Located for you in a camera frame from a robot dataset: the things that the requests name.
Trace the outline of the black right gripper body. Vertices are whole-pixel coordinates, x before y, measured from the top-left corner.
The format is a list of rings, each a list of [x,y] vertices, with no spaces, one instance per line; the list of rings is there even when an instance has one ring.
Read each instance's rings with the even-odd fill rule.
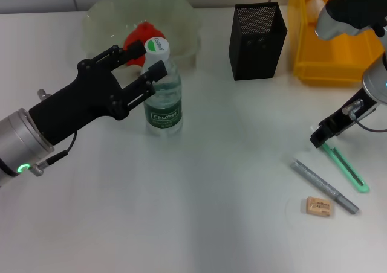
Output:
[[[345,104],[343,104],[340,108],[338,108],[337,111],[335,111],[333,114],[323,119],[319,123],[319,125],[335,124],[336,125],[335,136],[338,136],[340,133],[342,133],[344,130],[346,130],[347,128],[349,128],[351,125],[354,124],[354,121],[350,119],[349,115],[345,115],[342,112],[342,109],[357,100],[363,101],[363,106],[357,112],[355,112],[355,116],[357,119],[360,119],[362,116],[365,117],[367,113],[371,112],[371,110],[378,105],[378,103],[375,100],[373,100],[366,93],[366,91],[358,91],[348,101],[346,101]]]

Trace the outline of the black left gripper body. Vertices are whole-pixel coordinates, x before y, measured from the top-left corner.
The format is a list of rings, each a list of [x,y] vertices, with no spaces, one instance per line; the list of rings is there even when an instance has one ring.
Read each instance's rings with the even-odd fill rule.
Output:
[[[77,132],[99,117],[126,118],[123,91],[112,70],[117,64],[84,60],[77,66],[76,79],[29,114],[40,134],[52,145]]]

